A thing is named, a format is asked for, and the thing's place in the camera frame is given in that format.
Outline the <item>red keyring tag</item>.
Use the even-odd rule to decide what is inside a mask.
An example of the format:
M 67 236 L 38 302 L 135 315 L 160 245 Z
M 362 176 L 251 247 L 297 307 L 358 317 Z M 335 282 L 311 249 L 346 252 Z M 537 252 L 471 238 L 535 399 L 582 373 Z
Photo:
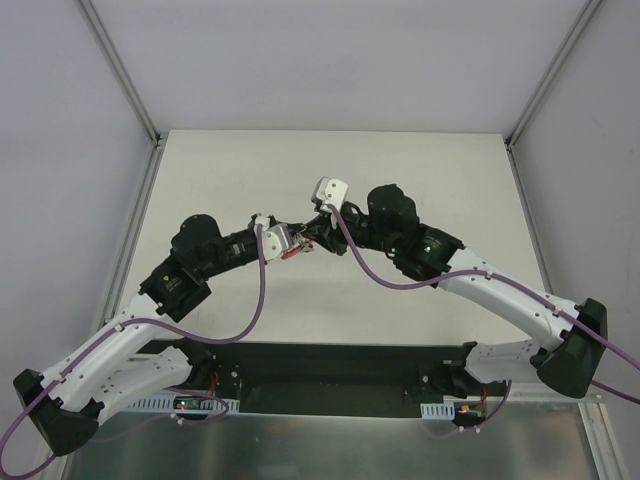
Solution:
M 281 256 L 282 260 L 288 260 L 301 253 L 310 253 L 314 249 L 312 242 L 303 242 L 294 248 L 284 252 Z

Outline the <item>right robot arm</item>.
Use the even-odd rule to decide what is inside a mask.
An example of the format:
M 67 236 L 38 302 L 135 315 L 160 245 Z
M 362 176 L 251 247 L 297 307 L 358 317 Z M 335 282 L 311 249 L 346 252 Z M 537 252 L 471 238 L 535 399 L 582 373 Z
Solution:
M 347 201 L 347 191 L 338 179 L 318 181 L 311 195 L 318 215 L 305 225 L 305 238 L 337 255 L 381 252 L 409 278 L 405 289 L 432 286 L 459 295 L 527 336 L 519 342 L 466 344 L 465 358 L 443 367 L 440 390 L 463 397 L 493 382 L 540 381 L 569 398 L 586 395 L 607 338 L 601 303 L 576 304 L 495 269 L 461 240 L 422 223 L 415 202 L 395 184 L 374 188 L 366 212 Z

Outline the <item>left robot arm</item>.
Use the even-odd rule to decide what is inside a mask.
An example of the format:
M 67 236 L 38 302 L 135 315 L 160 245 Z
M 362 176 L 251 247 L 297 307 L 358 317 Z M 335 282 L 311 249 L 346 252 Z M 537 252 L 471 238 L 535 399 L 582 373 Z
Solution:
M 140 284 L 129 303 L 81 347 L 43 372 L 26 369 L 13 381 L 27 415 L 56 457 L 86 444 L 112 414 L 148 393 L 175 384 L 204 387 L 210 363 L 199 356 L 215 339 L 178 324 L 211 293 L 214 276 L 249 263 L 266 265 L 291 251 L 300 223 L 256 214 L 248 227 L 224 236 L 206 214 L 188 217 L 171 240 L 169 256 Z M 150 367 L 120 366 L 162 331 L 178 347 Z

